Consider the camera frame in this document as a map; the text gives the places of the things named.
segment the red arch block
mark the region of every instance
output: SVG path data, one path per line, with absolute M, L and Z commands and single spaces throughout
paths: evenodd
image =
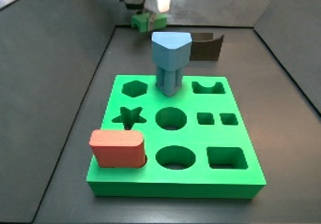
M 89 147 L 100 168 L 140 168 L 146 164 L 144 137 L 136 130 L 95 130 Z

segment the green shape sorter board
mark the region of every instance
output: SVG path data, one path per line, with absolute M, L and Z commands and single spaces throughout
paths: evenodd
M 119 75 L 101 129 L 144 136 L 142 168 L 100 168 L 87 181 L 96 196 L 251 199 L 266 184 L 227 79 L 184 76 L 172 97 L 155 76 Z

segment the table surface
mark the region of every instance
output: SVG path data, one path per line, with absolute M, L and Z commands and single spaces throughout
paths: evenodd
M 73 123 L 35 223 L 321 222 L 321 120 L 254 31 L 168 28 L 226 35 L 218 62 L 190 62 L 186 75 L 225 76 L 267 185 L 253 200 L 96 198 L 85 182 L 88 140 L 100 127 L 113 77 L 154 74 L 151 34 L 116 28 Z

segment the square hole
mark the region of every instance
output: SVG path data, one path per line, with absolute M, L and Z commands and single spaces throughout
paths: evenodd
M 239 147 L 207 147 L 208 165 L 212 169 L 246 169 L 247 162 Z
M 212 114 L 208 112 L 199 112 L 196 114 L 196 121 L 199 125 L 214 125 Z
M 220 116 L 220 121 L 223 125 L 233 125 L 233 126 L 238 125 L 235 114 L 220 113 L 219 116 Z

